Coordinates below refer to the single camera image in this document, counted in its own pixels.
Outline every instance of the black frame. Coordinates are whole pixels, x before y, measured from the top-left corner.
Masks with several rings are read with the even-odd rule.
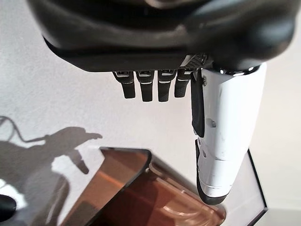
[[[260,194],[261,194],[261,197],[262,197],[262,200],[263,200],[263,204],[264,204],[263,210],[247,225],[247,226],[254,226],[260,220],[260,218],[262,218],[262,216],[268,211],[268,206],[267,206],[267,203],[266,203],[264,195],[263,195],[262,187],[261,187],[261,184],[260,184],[260,181],[259,181],[259,178],[258,178],[258,174],[257,174],[256,168],[255,168],[250,150],[248,150],[248,156],[250,158],[250,162],[251,162],[251,165],[252,165],[252,168],[253,168],[253,172],[254,172],[254,175],[255,175],[259,190],[260,190]]]

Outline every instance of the robotic hand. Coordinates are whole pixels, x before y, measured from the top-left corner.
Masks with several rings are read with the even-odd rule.
[[[48,47],[89,72],[113,72],[125,98],[185,95],[191,80],[198,191],[207,204],[231,189],[255,127],[265,61],[283,52],[300,0],[28,0]]]

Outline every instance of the black object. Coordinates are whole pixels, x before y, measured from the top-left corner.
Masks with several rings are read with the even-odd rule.
[[[198,165],[198,157],[199,157],[199,148],[198,148],[198,140],[195,140],[195,146],[196,146],[196,155],[197,155],[197,165]],[[221,197],[210,197],[206,195],[201,187],[201,184],[199,182],[199,176],[198,176],[198,167],[197,167],[197,188],[198,188],[198,194],[202,201],[208,205],[217,205],[222,203],[224,199],[227,197],[227,195],[221,196]]]
[[[16,201],[7,196],[0,194],[0,222],[10,219],[16,212]]]
[[[136,72],[137,79],[140,83],[142,100],[144,102],[152,101],[152,83],[155,71],[139,71]]]
[[[258,66],[287,48],[300,6],[300,0],[193,0],[168,8],[132,0],[28,3],[49,48],[91,72],[178,69],[186,56],[201,53],[228,71]]]
[[[158,71],[158,99],[160,102],[168,101],[171,81],[175,78],[176,70]]]
[[[113,72],[114,77],[121,83],[123,94],[126,99],[135,98],[135,83],[133,72]]]
[[[264,204],[264,209],[247,225],[247,226],[254,226],[259,221],[259,219],[268,211],[268,206],[267,206],[267,203],[266,203],[264,195],[263,195],[263,190],[262,190],[259,178],[258,178],[258,174],[257,174],[256,168],[255,168],[254,161],[253,161],[250,150],[248,150],[248,156],[249,156],[249,159],[250,159],[250,162],[251,162],[251,165],[253,168],[253,172],[254,172],[254,175],[255,175],[255,178],[256,178],[256,181],[258,184],[258,188],[260,190],[260,195],[261,195],[261,198],[262,198],[262,201]]]
[[[186,94],[186,88],[189,83],[191,73],[196,69],[179,69],[174,85],[174,97],[181,98]]]
[[[199,69],[197,79],[191,77],[191,109],[192,126],[199,137],[204,137],[205,132],[205,112],[203,97],[202,70]]]

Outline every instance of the white wall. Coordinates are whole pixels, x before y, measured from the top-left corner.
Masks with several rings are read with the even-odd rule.
[[[289,49],[268,63],[250,146],[270,208],[301,210],[301,16]]]
[[[270,209],[256,223],[256,226],[298,226],[300,223],[300,211]]]

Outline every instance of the black robotic finger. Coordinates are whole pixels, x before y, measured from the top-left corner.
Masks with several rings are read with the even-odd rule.
[[[174,85],[174,97],[184,97],[186,88],[191,78],[191,73],[196,71],[195,68],[179,69]]]
[[[204,137],[205,133],[205,110],[203,96],[202,70],[199,69],[196,77],[191,75],[191,111],[192,126],[199,137]]]
[[[152,83],[155,71],[139,71],[136,72],[137,79],[140,83],[142,101],[152,101]]]
[[[134,72],[113,72],[114,77],[121,83],[126,99],[135,98]]]
[[[171,81],[175,78],[176,70],[158,71],[158,99],[160,102],[168,101]]]

